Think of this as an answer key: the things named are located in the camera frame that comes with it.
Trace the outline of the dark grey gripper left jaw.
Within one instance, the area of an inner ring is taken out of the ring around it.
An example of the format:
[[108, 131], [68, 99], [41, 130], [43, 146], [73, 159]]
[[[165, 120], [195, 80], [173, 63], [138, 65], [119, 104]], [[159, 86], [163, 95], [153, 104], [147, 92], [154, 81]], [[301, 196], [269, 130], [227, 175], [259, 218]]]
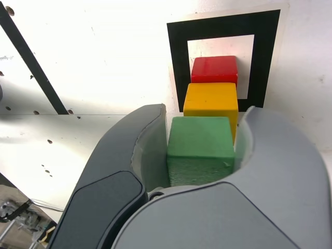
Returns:
[[124, 223], [167, 185], [165, 105], [142, 106], [112, 126], [92, 152], [50, 248], [111, 248]]

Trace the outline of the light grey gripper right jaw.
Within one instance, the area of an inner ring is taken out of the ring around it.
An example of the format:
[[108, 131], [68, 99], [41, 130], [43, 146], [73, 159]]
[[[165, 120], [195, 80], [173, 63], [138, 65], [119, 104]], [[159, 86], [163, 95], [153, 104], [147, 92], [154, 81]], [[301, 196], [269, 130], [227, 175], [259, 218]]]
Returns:
[[235, 172], [166, 190], [130, 217], [113, 248], [328, 248], [326, 165], [293, 124], [251, 107]]

